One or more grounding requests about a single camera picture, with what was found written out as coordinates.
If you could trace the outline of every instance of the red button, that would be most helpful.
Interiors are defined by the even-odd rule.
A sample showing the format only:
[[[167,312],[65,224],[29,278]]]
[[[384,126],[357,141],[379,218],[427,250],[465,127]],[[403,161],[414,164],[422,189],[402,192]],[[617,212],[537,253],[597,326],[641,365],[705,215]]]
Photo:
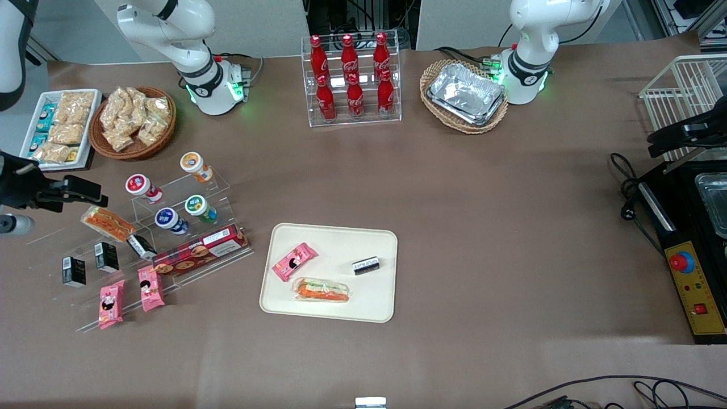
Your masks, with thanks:
[[[689,267],[686,257],[681,254],[674,254],[669,258],[669,264],[676,271],[684,271]]]

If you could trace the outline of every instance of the yogurt cup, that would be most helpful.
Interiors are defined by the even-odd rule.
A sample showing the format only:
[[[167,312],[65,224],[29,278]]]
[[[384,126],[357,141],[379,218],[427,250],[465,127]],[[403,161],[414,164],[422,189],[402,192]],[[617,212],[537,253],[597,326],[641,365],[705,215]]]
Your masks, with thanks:
[[[217,211],[198,194],[187,199],[185,209],[187,209],[187,213],[197,217],[202,223],[214,223],[217,220]]]
[[[186,234],[187,230],[189,230],[189,222],[181,218],[171,207],[160,209],[156,213],[154,221],[157,226],[164,230],[169,230],[177,236]]]
[[[211,167],[204,164],[202,155],[197,152],[187,152],[186,154],[183,154],[180,159],[180,166],[185,172],[194,175],[194,178],[200,183],[204,183],[212,179]]]
[[[150,205],[161,200],[162,191],[154,186],[151,180],[141,173],[129,176],[126,180],[126,191],[134,196],[141,196]]]

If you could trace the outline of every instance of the acrylic display rack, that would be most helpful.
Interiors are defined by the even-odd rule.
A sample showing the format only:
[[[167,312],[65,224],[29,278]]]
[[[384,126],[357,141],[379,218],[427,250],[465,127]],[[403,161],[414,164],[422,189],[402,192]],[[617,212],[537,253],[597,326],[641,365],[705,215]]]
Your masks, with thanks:
[[[147,239],[157,253],[171,250],[196,237],[212,233],[229,224],[243,227],[235,219],[227,198],[230,185],[216,172],[214,177],[205,183],[199,183],[192,175],[186,175],[166,185],[159,186],[164,192],[162,200],[156,204],[148,204],[142,198],[134,198],[118,207],[109,210],[130,222],[137,229],[137,235]],[[200,194],[207,199],[210,206],[217,210],[215,223],[202,223],[198,218],[190,216],[184,209],[186,199]],[[162,207],[171,207],[181,217],[189,222],[187,234],[175,236],[170,231],[159,228],[154,223],[157,210]],[[98,242],[107,242],[116,247],[119,256],[120,270],[116,273],[105,273],[96,269],[94,245]],[[125,279],[124,288],[124,314],[141,307],[141,293],[137,270],[151,265],[151,262],[139,258],[127,243],[119,243],[110,238],[101,236],[93,229],[79,221],[64,229],[48,234],[40,239],[28,243],[30,254],[43,254],[31,271],[45,274],[53,301],[65,303],[73,307],[76,331],[87,332],[98,327],[98,306],[101,287]],[[233,251],[211,263],[205,264],[187,274],[175,277],[161,276],[164,295],[173,293],[185,285],[205,277],[228,264],[251,255],[252,248],[247,247]],[[75,288],[64,285],[61,278],[61,260],[71,256],[86,262],[86,285]]]
[[[401,58],[399,53],[399,38],[396,30],[386,30],[387,48],[389,49],[389,69],[391,70],[391,84],[394,86],[394,109],[391,116],[382,118],[378,114],[378,83],[374,81],[374,51],[376,49],[376,34],[381,31],[364,31],[352,33],[353,46],[358,54],[358,78],[363,90],[363,118],[354,121],[348,114],[348,99],[346,97],[346,84],[343,79],[341,67],[341,51],[343,50],[343,34],[329,34],[321,36],[321,47],[328,56],[328,67],[331,74],[330,87],[333,92],[333,101],[337,118],[331,123],[323,121],[321,110],[318,108],[316,91],[318,85],[310,67],[310,37],[301,39],[301,61],[303,67],[303,86],[305,88],[305,101],[308,105],[308,124],[310,127],[323,127],[328,125],[361,124],[367,122],[393,122],[401,120]]]

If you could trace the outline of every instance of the wicker basket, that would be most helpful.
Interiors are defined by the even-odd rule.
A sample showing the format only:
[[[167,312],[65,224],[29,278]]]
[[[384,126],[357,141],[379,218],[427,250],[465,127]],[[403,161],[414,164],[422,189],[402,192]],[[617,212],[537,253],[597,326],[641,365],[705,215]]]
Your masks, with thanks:
[[[443,124],[446,126],[452,128],[453,130],[458,130],[460,132],[466,133],[468,135],[477,135],[481,133],[485,133],[497,125],[498,122],[502,120],[502,117],[505,116],[505,112],[507,112],[507,98],[505,98],[504,101],[502,101],[502,104],[500,104],[499,108],[495,113],[492,115],[490,120],[485,124],[484,127],[476,127],[472,124],[468,124],[464,119],[459,118],[458,116],[454,115],[452,112],[447,111],[446,109],[440,107],[439,105],[433,103],[428,97],[427,97],[427,88],[434,82],[434,80],[437,78],[440,72],[442,72],[442,68],[444,68],[445,65],[448,64],[454,64],[454,63],[461,63],[465,67],[472,70],[473,73],[479,74],[482,76],[485,76],[485,72],[481,69],[475,67],[474,65],[470,63],[465,63],[458,60],[442,60],[438,61],[432,65],[429,66],[426,70],[424,70],[424,73],[422,74],[422,78],[419,79],[419,96],[422,99],[422,102],[424,105],[434,114],[434,116],[437,117],[440,121],[442,121]]]
[[[108,100],[105,100],[93,114],[93,118],[91,119],[91,129],[89,130],[89,141],[91,142],[91,146],[93,146],[99,154],[102,154],[107,158],[118,160],[149,159],[157,154],[169,142],[169,140],[172,139],[172,134],[174,134],[174,123],[177,121],[177,106],[174,104],[172,97],[159,88],[137,87],[137,90],[143,92],[148,98],[166,97],[166,100],[169,101],[169,111],[172,113],[172,117],[169,119],[169,127],[152,146],[146,146],[141,140],[139,140],[139,138],[136,138],[136,135],[139,132],[136,131],[132,134],[134,143],[124,148],[121,152],[116,152],[113,148],[111,148],[106,137],[103,136],[104,129],[101,124],[100,117],[104,107],[106,107],[106,103],[108,102]]]

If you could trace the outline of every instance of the control panel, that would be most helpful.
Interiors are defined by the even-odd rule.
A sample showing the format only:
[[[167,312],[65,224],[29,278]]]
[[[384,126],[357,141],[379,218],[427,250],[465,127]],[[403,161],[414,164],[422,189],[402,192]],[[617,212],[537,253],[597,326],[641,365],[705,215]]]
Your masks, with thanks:
[[[694,335],[717,335],[726,333],[724,322],[717,310],[710,286],[704,279],[694,246],[690,242],[667,248],[664,251],[674,283],[689,319]]]

